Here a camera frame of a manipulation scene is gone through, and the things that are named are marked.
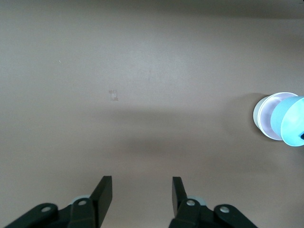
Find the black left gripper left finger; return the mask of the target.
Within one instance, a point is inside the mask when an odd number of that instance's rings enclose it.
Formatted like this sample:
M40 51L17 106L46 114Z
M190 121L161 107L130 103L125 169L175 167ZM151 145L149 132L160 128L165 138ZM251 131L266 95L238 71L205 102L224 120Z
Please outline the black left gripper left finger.
M112 201L112 177L103 176L89 197L81 197L63 209L42 203L9 223L8 228L99 228Z

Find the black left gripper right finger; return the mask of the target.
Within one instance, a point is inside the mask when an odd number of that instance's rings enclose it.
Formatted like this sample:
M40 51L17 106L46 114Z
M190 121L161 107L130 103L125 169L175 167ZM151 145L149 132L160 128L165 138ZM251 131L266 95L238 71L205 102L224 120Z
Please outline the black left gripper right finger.
M186 194L181 177L172 178L172 204L174 218L170 228L255 228L236 207L217 205L210 210L204 201Z

